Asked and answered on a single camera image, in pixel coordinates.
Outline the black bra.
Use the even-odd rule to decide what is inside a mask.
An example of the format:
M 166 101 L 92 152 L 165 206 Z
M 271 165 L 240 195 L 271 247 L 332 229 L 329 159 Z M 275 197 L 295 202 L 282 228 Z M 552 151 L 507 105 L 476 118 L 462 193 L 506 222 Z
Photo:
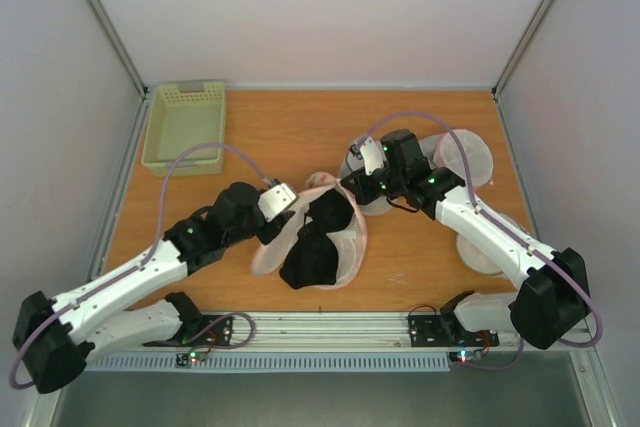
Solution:
M 294 290 L 310 286 L 336 286 L 340 254 L 329 237 L 347 229 L 354 209 L 345 196 L 329 189 L 302 209 L 297 240 L 280 268 L 280 277 Z

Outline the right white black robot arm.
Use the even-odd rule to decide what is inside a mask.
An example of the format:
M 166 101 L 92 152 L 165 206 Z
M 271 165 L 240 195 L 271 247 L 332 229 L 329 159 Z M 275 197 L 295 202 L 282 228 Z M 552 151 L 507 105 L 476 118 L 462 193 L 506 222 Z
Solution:
M 393 131 L 380 141 L 361 137 L 351 144 L 345 162 L 351 171 L 341 184 L 359 205 L 403 199 L 409 211 L 422 212 L 468 240 L 513 285 L 508 294 L 467 291 L 445 304 L 441 330 L 450 342 L 463 343 L 477 331 L 502 330 L 545 350 L 563 342 L 591 313 L 583 258 L 506 222 L 463 177 L 432 165 L 409 130 Z

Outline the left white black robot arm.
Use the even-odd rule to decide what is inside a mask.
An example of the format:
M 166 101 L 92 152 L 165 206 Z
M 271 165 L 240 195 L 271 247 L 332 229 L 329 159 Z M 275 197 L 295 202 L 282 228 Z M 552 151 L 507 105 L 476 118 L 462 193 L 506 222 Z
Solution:
M 297 199 L 286 183 L 259 190 L 234 182 L 213 204 L 178 221 L 108 274 L 54 297 L 32 293 L 20 305 L 12 334 L 17 356 L 11 387 L 49 394 L 66 386 L 105 344 L 106 324 L 121 310 L 219 261 L 240 242 L 253 237 L 271 242 Z

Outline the floral bra laundry bag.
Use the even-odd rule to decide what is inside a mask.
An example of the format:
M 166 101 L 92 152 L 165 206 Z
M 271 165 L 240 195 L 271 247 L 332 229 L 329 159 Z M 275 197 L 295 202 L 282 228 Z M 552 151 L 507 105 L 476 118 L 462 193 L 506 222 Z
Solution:
M 345 231 L 329 235 L 340 254 L 337 285 L 310 287 L 335 290 L 354 280 L 366 253 L 368 235 L 366 220 L 354 197 L 340 185 L 338 178 L 326 172 L 316 172 L 307 179 L 305 189 L 299 193 L 299 199 L 292 208 L 295 215 L 276 239 L 269 245 L 258 248 L 251 263 L 253 275 L 264 276 L 273 272 L 279 274 L 287 253 L 297 240 L 296 230 L 302 225 L 301 209 L 329 189 L 335 189 L 347 198 L 354 209 L 354 216 Z

